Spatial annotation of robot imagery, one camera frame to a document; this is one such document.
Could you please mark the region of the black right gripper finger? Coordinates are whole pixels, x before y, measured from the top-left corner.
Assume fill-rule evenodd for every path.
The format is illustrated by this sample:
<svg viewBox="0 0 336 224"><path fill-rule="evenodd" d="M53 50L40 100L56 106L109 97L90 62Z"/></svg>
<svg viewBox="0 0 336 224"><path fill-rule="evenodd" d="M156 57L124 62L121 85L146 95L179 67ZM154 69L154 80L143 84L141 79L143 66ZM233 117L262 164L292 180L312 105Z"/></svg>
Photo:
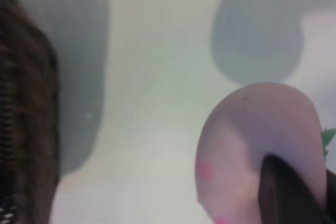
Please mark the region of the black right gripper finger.
<svg viewBox="0 0 336 224"><path fill-rule="evenodd" d="M258 202L263 224L335 223L335 174L327 170L327 206L323 209L286 162L268 155L262 162Z"/></svg>

